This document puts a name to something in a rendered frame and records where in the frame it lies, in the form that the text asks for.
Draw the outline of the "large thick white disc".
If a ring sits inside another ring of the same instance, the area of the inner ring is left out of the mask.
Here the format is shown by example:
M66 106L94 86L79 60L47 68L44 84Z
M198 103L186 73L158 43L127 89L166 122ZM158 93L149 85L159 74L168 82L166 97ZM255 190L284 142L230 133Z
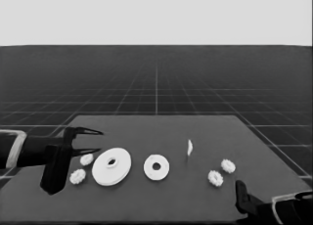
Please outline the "large thick white disc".
M101 153L92 167L92 176L101 186L113 186L121 182L132 166L131 155L123 148L111 148Z

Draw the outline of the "white round carrier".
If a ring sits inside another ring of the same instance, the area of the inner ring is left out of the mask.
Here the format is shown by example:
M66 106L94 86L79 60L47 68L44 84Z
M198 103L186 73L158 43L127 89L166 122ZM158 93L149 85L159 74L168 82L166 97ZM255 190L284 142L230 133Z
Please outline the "white round carrier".
M169 161L162 155L150 155L144 162L144 172L153 181L163 180L169 169Z

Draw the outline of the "small white gear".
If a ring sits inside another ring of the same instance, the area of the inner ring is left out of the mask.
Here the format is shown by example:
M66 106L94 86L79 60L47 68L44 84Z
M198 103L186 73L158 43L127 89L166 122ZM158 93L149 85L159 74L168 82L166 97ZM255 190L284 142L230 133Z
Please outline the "small white gear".
M94 160L94 156L92 154L84 155L80 158L80 163L83 166L89 165Z
M86 177L86 172L84 169L77 169L71 173L69 176L69 181L73 185L80 184Z
M224 182L223 176L215 170L209 171L207 179L215 187L220 187Z
M228 159L223 159L221 161L221 167L225 172L229 174L234 173L236 171L235 164Z

